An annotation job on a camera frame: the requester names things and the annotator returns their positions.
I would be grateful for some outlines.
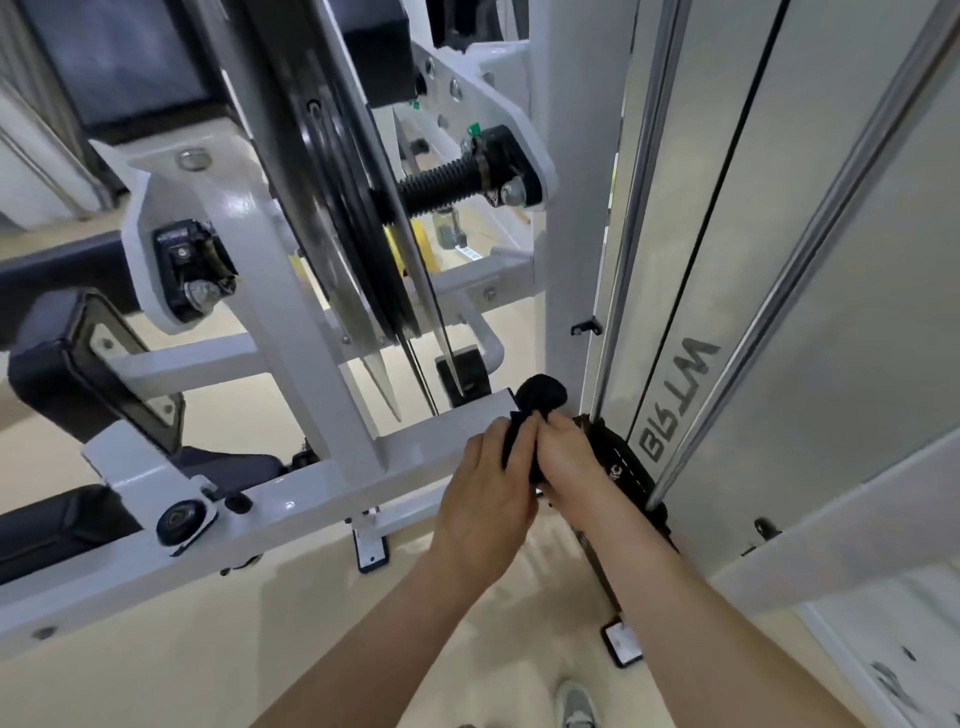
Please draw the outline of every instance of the forearm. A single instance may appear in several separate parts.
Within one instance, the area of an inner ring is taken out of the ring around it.
[[[617,489],[603,492],[587,535],[678,728],[860,728]]]
[[[433,553],[253,725],[392,728],[474,595]]]

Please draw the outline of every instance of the nut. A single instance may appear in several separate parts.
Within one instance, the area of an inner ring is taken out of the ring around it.
[[[183,285],[183,295],[194,308],[203,314],[213,310],[213,306],[224,297],[220,286],[210,280],[190,280]]]
[[[524,207],[527,204],[527,188],[520,177],[514,177],[512,180],[500,187],[500,199],[504,205],[510,207]]]

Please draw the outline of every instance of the black coil spring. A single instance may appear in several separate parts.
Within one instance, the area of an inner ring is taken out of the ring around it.
[[[417,217],[483,192],[480,166],[474,157],[461,157],[434,169],[411,175],[397,184],[410,217]]]

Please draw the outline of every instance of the hex bolt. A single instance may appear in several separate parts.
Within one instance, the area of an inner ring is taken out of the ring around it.
[[[204,315],[224,297],[220,286],[212,280],[190,280],[183,285],[183,294],[194,308]]]
[[[200,147],[184,149],[177,155],[177,166],[184,172],[203,172],[212,163],[210,153]]]
[[[520,177],[514,177],[500,188],[500,199],[504,205],[523,207],[527,204],[527,188]]]

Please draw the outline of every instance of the black lettering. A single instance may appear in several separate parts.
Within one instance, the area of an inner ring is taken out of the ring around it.
[[[660,437],[670,442],[671,438],[673,438],[673,433],[677,431],[677,416],[659,404],[654,404],[654,409],[657,410],[657,419],[660,420],[660,424],[655,423],[652,417],[648,417],[647,422],[660,434]],[[661,429],[664,420],[667,421],[666,431]]]
[[[693,401],[693,398],[696,397],[697,390],[700,389],[700,384],[693,377],[692,373],[696,372],[697,374],[704,375],[710,371],[707,362],[700,358],[700,352],[714,354],[720,351],[720,347],[707,344],[703,341],[697,341],[696,339],[684,339],[681,345],[692,361],[690,359],[684,359],[682,356],[674,356],[673,363],[677,366],[677,369],[680,370],[680,373],[684,375],[684,379],[686,379],[688,385],[687,390],[681,394],[680,390],[669,380],[665,381],[663,386],[666,387],[670,394],[680,400],[680,406],[677,408],[677,411],[682,417],[686,414],[686,410]]]
[[[660,456],[663,455],[663,441],[653,433],[650,427],[646,427],[640,435],[640,448],[650,455],[650,459],[655,463],[659,462]]]

